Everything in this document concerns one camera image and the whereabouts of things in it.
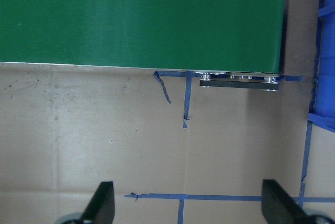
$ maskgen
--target blue painter's tape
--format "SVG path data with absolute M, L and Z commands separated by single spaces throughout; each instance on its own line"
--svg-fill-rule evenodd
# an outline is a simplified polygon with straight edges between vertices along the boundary
M 164 82 L 163 80 L 161 80 L 161 78 L 159 77 L 159 74 L 157 71 L 155 71 L 155 73 L 153 74 L 154 78 L 161 84 L 162 88 L 163 88 L 163 91 L 164 91 L 164 95 L 165 95 L 165 98 L 166 100 L 171 103 L 170 99 L 169 99 L 169 96 L 168 96 L 168 93 L 166 92 L 166 88 L 165 88 L 165 85 L 164 85 Z
M 187 128 L 186 120 L 189 120 L 188 110 L 189 110 L 189 101 L 191 100 L 191 89 L 192 89 L 192 71 L 186 71 L 186 90 L 185 90 L 185 101 L 184 101 L 183 128 Z
M 322 117 L 313 113 L 309 113 L 308 120 L 312 121 L 318 127 L 335 132 L 335 119 L 333 118 Z
M 309 156 L 309 149 L 310 149 L 312 126 L 313 126 L 312 121 L 307 121 L 303 168 L 301 170 L 300 192 L 299 192 L 299 199 L 298 199 L 298 204 L 300 207 L 303 207 L 304 205 L 305 187 L 306 187 L 305 178 L 307 176 L 307 169 L 308 169 L 308 156 Z
M 134 198 L 135 198 L 135 202 L 138 200 L 138 195 L 136 193 L 130 193 Z
M 240 201 L 261 201 L 261 196 L 234 196 L 234 195 L 186 195 L 186 199 L 196 200 L 240 200 Z
M 335 198 L 306 197 L 304 202 L 335 203 Z
M 149 198 L 149 199 L 179 199 L 179 200 L 226 200 L 226 201 L 261 201 L 261 196 L 235 196 L 235 195 L 201 195 L 201 194 L 140 194 L 131 193 L 125 198 Z
M 134 193 L 125 195 L 125 198 L 134 198 L 133 194 Z M 137 195 L 137 197 L 148 198 L 148 199 L 185 199 L 185 195 L 183 194 L 140 194 Z
M 140 194 L 131 193 L 125 198 L 149 198 L 149 199 L 178 199 L 185 200 L 218 200 L 218 201 L 262 201 L 261 196 L 236 196 L 236 195 L 202 195 L 202 194 Z M 293 197 L 300 202 L 301 197 Z M 303 202 L 335 203 L 332 197 L 304 197 Z
M 319 9 L 319 17 L 328 16 L 335 13 L 335 4 Z
M 178 224 L 183 224 L 184 219 L 184 200 L 179 200 L 179 209 L 178 209 Z

